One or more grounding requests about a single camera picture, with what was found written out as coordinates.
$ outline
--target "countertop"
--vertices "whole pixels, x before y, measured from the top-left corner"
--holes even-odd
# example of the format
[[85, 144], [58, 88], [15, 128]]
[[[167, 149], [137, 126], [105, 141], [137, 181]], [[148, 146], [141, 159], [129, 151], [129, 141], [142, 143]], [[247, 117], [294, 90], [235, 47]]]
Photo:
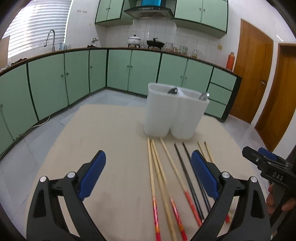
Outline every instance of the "countertop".
[[75, 52], [75, 51], [82, 51], [82, 50], [96, 50], [96, 49], [125, 49], [125, 50], [142, 50], [142, 51], [152, 51], [152, 52], [159, 52], [159, 53], [166, 53], [166, 54], [171, 54], [171, 55], [175, 55], [175, 56], [180, 56], [180, 57], [183, 57], [183, 58], [188, 58], [188, 59], [192, 59], [192, 60], [195, 60], [195, 61], [198, 61], [198, 62], [201, 62], [201, 63], [205, 63], [205, 64], [208, 64], [208, 65], [211, 65], [211, 66], [214, 66], [215, 68], [218, 68], [218, 69], [221, 69], [225, 72], [228, 72], [236, 77], [240, 77], [239, 75], [233, 73], [232, 71], [226, 69], [226, 68], [223, 68], [221, 66], [218, 66], [216, 64], [213, 64], [213, 63], [210, 63], [210, 62], [207, 62], [205, 60], [202, 60], [202, 59], [196, 59], [196, 58], [193, 58], [193, 57], [189, 57], [189, 56], [185, 56], [185, 55], [182, 55], [180, 53], [174, 53], [174, 52], [167, 52], [167, 51], [162, 51], [162, 50], [157, 50], [157, 49], [148, 49], [148, 48], [128, 48], [128, 47], [117, 47], [117, 48], [103, 48], [103, 47], [85, 47], [85, 48], [74, 48], [74, 49], [69, 49], [69, 50], [60, 50], [60, 51], [55, 51], [55, 52], [50, 52], [50, 53], [45, 53], [45, 54], [42, 54], [42, 55], [37, 55], [37, 56], [34, 56], [32, 58], [28, 58], [28, 59], [25, 59], [23, 61], [20, 61], [8, 68], [6, 68], [5, 70], [3, 70], [2, 72], [0, 72], [0, 76], [9, 72], [10, 70], [22, 65], [22, 64], [25, 64], [25, 63], [28, 63], [28, 62], [31, 62], [31, 61], [34, 61], [34, 60], [37, 60], [37, 59], [40, 59], [40, 58], [44, 58], [44, 57], [47, 57], [47, 56], [51, 56], [51, 55], [56, 55], [56, 54], [60, 54], [60, 53], [68, 53], [68, 52]]
[[[45, 175], [50, 180], [63, 178], [68, 172], [76, 172], [83, 163], [91, 161], [98, 150], [103, 150], [107, 157], [106, 165], [90, 197], [83, 201], [86, 210], [108, 241], [155, 240], [144, 119], [145, 108], [141, 107], [97, 104], [81, 106], [62, 130], [40, 167], [24, 216], [28, 216], [32, 196], [41, 176]], [[256, 168], [242, 156], [241, 149], [219, 121], [206, 115], [202, 117], [193, 137], [185, 141], [189, 153], [197, 149], [197, 141], [203, 143], [205, 140], [221, 172], [228, 171], [234, 178], [244, 180], [258, 175]], [[174, 148], [176, 142], [203, 213], [207, 215], [182, 142], [170, 134], [164, 141], [188, 189]], [[190, 240], [198, 226], [160, 141], [155, 139], [155, 142], [167, 177], [169, 192], [174, 198]], [[160, 234], [163, 241], [169, 241], [171, 238], [155, 173], [154, 180]], [[213, 199], [209, 198], [209, 201], [213, 205]], [[237, 202], [238, 198], [235, 197], [230, 208], [231, 219]], [[77, 235], [64, 201], [61, 201], [61, 208], [70, 232]], [[173, 222], [178, 240], [181, 240], [177, 223], [175, 220]], [[224, 224], [220, 234], [227, 232], [228, 228], [229, 224]]]

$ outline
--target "pot lid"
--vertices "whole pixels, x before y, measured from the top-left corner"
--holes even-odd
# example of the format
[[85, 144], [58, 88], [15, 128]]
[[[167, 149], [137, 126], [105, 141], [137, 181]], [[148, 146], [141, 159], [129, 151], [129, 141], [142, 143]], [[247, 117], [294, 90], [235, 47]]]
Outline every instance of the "pot lid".
[[128, 37], [128, 39], [138, 39], [138, 40], [141, 40], [139, 37], [137, 37], [135, 34], [131, 37]]

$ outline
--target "human hand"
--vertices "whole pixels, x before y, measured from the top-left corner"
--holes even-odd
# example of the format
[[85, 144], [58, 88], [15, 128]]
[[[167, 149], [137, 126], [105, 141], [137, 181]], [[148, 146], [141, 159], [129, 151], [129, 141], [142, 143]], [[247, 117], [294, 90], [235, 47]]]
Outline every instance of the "human hand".
[[[274, 196], [272, 195], [272, 189], [273, 189], [274, 184], [271, 184], [268, 188], [268, 191], [270, 194], [268, 194], [266, 198], [266, 205], [267, 205], [267, 211], [268, 214], [273, 214], [275, 211], [275, 208], [273, 207], [274, 205]], [[290, 211], [296, 206], [296, 199], [290, 198], [283, 206], [282, 206], [282, 211]]]

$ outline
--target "kitchen cabinet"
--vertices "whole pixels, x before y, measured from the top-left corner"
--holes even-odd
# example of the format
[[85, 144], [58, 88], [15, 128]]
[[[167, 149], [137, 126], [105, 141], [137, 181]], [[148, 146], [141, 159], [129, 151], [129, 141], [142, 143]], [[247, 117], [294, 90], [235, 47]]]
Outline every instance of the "kitchen cabinet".
[[210, 100], [210, 103], [208, 104], [207, 109], [205, 110], [205, 113], [218, 118], [222, 118], [225, 108], [226, 108], [226, 105], [218, 103], [214, 100]]
[[224, 0], [177, 0], [174, 21], [189, 28], [221, 38], [227, 33], [228, 2]]
[[226, 31], [228, 6], [226, 1], [204, 0], [201, 23]]
[[95, 23], [103, 26], [133, 24], [133, 17], [124, 11], [135, 6], [135, 1], [100, 0]]
[[202, 0], [177, 0], [175, 18], [200, 23]]
[[64, 54], [29, 62], [28, 69], [32, 97], [40, 120], [67, 107]]
[[128, 90], [131, 50], [109, 50], [107, 86]]
[[186, 58], [164, 53], [161, 59], [158, 83], [180, 87], [186, 62]]
[[65, 53], [66, 88], [69, 104], [89, 93], [89, 52]]
[[0, 77], [0, 105], [13, 139], [38, 120], [30, 97], [27, 68], [23, 64]]
[[6, 125], [4, 123], [2, 115], [0, 115], [0, 133], [1, 133], [1, 138], [0, 138], [0, 154], [1, 154], [13, 142], [13, 140], [6, 128]]
[[228, 72], [225, 72], [221, 69], [214, 68], [213, 75], [211, 78], [211, 83], [217, 84], [221, 87], [224, 87], [232, 91], [236, 80], [237, 80], [236, 76]]
[[155, 83], [160, 53], [132, 51], [128, 91], [148, 95], [148, 84]]
[[195, 60], [188, 60], [185, 78], [182, 87], [206, 92], [213, 67]]
[[106, 86], [107, 50], [89, 51], [89, 88], [94, 92]]

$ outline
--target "tiled floor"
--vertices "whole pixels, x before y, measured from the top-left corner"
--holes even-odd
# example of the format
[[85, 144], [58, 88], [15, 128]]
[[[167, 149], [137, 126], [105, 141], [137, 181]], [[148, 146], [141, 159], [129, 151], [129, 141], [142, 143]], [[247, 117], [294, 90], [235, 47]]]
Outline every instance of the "tiled floor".
[[[14, 225], [23, 235], [24, 211], [31, 185], [64, 126], [78, 108], [84, 104], [145, 107], [146, 99], [121, 92], [103, 90], [33, 130], [3, 158], [0, 162], [0, 202], [9, 218], [12, 219]], [[250, 124], [229, 116], [223, 126], [240, 148], [245, 146], [254, 149], [264, 147], [260, 136]], [[261, 186], [264, 195], [266, 195], [267, 184], [264, 184]]]

